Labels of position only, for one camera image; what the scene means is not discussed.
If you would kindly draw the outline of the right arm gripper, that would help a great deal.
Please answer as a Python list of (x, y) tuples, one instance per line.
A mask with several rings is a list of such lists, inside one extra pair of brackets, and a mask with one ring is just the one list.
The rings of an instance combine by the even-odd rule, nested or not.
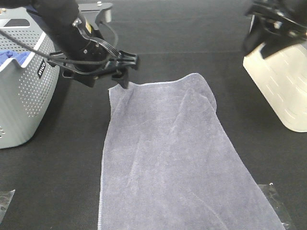
[(307, 41), (307, 6), (305, 4), (252, 4), (251, 27), (243, 42), (244, 56), (263, 44), (263, 59)]

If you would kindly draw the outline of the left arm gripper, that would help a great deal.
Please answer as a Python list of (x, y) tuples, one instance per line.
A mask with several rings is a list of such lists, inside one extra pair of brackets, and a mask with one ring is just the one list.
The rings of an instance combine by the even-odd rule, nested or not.
[(59, 66), (64, 78), (78, 81), (91, 88), (97, 79), (110, 76), (123, 89), (127, 89), (129, 85), (128, 68), (137, 70), (140, 61), (136, 54), (119, 51), (118, 57), (111, 57), (100, 65), (83, 70), (79, 64), (69, 63), (67, 58), (56, 60), (56, 56), (62, 54), (61, 52), (51, 53), (51, 58), (47, 60), (48, 64), (52, 67)]

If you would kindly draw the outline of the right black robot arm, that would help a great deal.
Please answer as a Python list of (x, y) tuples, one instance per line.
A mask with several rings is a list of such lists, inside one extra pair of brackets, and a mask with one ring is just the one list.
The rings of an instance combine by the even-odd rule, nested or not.
[(263, 44), (263, 59), (307, 41), (305, 0), (253, 0), (245, 12), (251, 16), (249, 33), (242, 45), (244, 56)]

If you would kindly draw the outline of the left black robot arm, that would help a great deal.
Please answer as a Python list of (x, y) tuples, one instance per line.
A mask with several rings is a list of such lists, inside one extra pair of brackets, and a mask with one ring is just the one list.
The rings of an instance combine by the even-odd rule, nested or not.
[(60, 49), (47, 61), (59, 66), (63, 77), (93, 87), (96, 79), (110, 75), (122, 88), (128, 87), (128, 68), (138, 68), (138, 55), (108, 43), (76, 1), (32, 0), (26, 11)]

